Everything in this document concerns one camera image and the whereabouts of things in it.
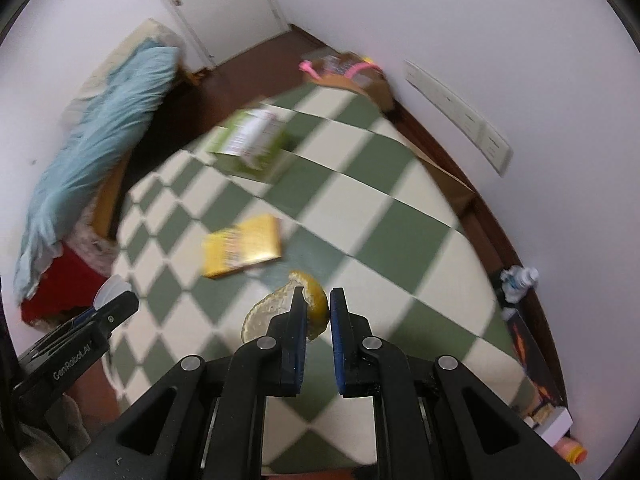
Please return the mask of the yellow citrus peel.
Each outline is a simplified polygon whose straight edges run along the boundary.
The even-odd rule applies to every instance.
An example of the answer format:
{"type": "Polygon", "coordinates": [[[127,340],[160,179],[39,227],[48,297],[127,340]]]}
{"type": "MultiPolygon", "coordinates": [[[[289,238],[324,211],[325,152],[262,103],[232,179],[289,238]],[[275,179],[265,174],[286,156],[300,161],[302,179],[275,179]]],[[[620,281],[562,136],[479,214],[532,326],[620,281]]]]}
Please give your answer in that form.
{"type": "Polygon", "coordinates": [[[291,310],[296,288],[303,289],[303,298],[307,304],[306,337],[309,341],[318,338],[329,324],[330,308],[320,283],[310,274],[303,271],[291,271],[286,284],[254,304],[241,328],[243,344],[258,337],[265,336],[273,318],[291,310]]]}

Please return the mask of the red bed sheet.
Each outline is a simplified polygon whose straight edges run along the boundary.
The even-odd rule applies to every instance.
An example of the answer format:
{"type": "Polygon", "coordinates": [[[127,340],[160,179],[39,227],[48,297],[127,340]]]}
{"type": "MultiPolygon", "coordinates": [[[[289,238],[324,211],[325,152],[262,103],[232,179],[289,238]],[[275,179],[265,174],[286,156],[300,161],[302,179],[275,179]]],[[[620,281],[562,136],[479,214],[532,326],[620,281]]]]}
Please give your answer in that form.
{"type": "Polygon", "coordinates": [[[22,321],[38,330],[52,330],[85,311],[107,280],[72,248],[62,248],[62,255],[41,275],[34,296],[21,303],[22,321]]]}

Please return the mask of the yellow flat box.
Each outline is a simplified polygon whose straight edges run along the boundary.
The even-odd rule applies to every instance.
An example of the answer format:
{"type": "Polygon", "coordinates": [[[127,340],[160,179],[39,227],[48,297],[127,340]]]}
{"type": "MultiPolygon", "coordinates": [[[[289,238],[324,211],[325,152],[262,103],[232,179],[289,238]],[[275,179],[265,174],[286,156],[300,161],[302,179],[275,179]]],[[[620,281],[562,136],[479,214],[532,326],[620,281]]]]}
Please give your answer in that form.
{"type": "Polygon", "coordinates": [[[280,220],[260,214],[206,235],[203,240],[203,275],[223,276],[277,260],[282,256],[280,220]]]}

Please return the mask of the green checkered tablecloth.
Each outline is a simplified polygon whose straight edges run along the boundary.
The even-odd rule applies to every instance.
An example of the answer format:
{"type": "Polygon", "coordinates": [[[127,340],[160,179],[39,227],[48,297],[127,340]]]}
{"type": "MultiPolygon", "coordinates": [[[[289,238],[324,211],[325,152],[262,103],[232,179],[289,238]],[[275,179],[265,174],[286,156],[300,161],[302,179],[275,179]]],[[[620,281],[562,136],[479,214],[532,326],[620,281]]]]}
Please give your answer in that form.
{"type": "Polygon", "coordinates": [[[235,352],[244,318],[294,271],[344,289],[349,309],[406,353],[448,353],[517,412],[525,376],[480,258],[420,160],[364,96],[305,84],[268,108],[288,130],[292,162],[277,181],[228,176],[208,139],[170,156],[127,193],[114,270],[140,299],[111,340],[108,376],[129,406],[184,356],[235,352]],[[282,257],[210,280],[214,231],[271,214],[282,257]]]}

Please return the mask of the wooden table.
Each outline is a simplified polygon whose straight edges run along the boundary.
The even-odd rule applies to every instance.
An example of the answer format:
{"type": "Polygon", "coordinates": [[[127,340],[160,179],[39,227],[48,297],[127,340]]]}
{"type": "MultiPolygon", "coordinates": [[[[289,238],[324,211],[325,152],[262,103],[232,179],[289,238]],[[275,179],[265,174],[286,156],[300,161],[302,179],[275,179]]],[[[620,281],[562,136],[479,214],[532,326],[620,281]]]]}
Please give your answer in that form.
{"type": "MultiPolygon", "coordinates": [[[[382,112],[382,108],[378,105],[378,101],[369,96],[363,88],[358,87],[352,80],[342,75],[329,74],[328,76],[321,76],[319,79],[314,79],[311,76],[307,76],[309,81],[313,81],[322,87],[348,90],[364,96],[373,103],[379,112],[382,112]]],[[[465,214],[465,211],[469,208],[470,203],[475,198],[475,192],[471,190],[469,186],[464,184],[460,179],[450,174],[441,166],[438,166],[430,156],[421,151],[416,144],[407,139],[395,126],[392,127],[393,133],[399,138],[399,142],[404,144],[417,159],[422,162],[426,171],[430,174],[440,189],[440,192],[444,194],[447,202],[454,210],[458,217],[465,214]]]]}

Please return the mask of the white plastic bottle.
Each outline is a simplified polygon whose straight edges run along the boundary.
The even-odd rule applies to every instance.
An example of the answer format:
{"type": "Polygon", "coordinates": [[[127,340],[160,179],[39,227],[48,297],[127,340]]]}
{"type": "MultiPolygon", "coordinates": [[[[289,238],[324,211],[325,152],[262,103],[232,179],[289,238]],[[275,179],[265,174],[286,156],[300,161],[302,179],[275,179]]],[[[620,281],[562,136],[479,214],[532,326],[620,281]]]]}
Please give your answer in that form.
{"type": "Polygon", "coordinates": [[[518,304],[538,283],[539,273],[530,266],[511,266],[499,275],[500,289],[508,304],[518,304]]]}

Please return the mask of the green cardboard box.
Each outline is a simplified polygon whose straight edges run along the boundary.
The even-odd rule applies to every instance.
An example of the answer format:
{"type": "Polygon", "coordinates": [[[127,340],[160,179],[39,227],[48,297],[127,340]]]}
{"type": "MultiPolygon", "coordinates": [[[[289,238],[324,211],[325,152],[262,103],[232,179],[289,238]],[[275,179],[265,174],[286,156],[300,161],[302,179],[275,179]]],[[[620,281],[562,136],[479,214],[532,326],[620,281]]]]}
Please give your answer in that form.
{"type": "Polygon", "coordinates": [[[284,155],[284,121],[268,107],[243,108],[210,132],[205,151],[229,176],[267,181],[284,155]]]}

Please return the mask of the light blue duvet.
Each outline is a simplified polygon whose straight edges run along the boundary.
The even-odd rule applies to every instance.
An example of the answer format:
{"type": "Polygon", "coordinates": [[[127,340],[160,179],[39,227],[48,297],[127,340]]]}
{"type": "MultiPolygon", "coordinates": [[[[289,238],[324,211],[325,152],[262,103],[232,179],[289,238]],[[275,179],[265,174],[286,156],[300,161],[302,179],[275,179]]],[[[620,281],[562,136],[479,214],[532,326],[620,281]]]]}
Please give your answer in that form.
{"type": "Polygon", "coordinates": [[[175,79],[180,58],[179,48],[144,40],[88,99],[32,193],[15,266],[16,302],[34,296],[41,275],[61,255],[62,240],[102,182],[142,139],[175,79]]]}

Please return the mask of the orange capped bottle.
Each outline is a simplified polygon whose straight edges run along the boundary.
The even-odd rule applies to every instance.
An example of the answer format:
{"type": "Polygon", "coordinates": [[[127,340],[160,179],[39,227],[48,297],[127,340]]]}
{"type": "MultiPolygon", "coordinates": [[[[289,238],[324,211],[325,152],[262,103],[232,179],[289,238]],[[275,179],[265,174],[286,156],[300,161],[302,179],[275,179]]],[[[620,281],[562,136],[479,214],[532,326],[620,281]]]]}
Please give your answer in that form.
{"type": "Polygon", "coordinates": [[[570,437],[562,437],[553,445],[555,451],[571,465],[584,462],[588,456],[587,449],[578,441],[570,437]]]}

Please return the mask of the brown cardboard box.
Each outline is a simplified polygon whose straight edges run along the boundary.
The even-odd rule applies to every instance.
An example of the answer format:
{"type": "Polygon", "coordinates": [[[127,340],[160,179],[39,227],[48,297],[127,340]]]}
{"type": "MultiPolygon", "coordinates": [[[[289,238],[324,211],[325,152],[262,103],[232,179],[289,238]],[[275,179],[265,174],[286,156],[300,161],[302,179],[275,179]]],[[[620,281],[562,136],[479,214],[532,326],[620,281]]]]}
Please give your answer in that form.
{"type": "Polygon", "coordinates": [[[298,69],[314,84],[366,96],[383,113],[395,109],[386,75],[370,58],[362,58],[354,52],[329,53],[320,58],[303,60],[298,69]]]}

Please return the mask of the white door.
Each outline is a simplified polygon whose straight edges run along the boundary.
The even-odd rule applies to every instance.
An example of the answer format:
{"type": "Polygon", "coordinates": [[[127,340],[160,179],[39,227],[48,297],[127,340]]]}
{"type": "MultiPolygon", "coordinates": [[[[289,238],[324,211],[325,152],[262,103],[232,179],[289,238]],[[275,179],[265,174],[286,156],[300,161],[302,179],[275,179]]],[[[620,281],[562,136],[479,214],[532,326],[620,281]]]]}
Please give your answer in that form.
{"type": "Polygon", "coordinates": [[[165,0],[209,68],[288,31],[277,0],[165,0]]]}

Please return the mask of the white wall panel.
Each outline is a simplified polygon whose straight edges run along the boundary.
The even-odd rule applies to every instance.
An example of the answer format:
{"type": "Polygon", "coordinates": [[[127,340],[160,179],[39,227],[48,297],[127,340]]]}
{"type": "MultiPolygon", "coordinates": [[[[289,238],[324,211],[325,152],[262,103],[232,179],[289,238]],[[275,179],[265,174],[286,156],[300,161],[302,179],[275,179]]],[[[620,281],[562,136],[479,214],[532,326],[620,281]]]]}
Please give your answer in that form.
{"type": "Polygon", "coordinates": [[[405,78],[425,99],[444,114],[503,176],[513,156],[510,144],[473,107],[411,61],[405,60],[405,78]]]}

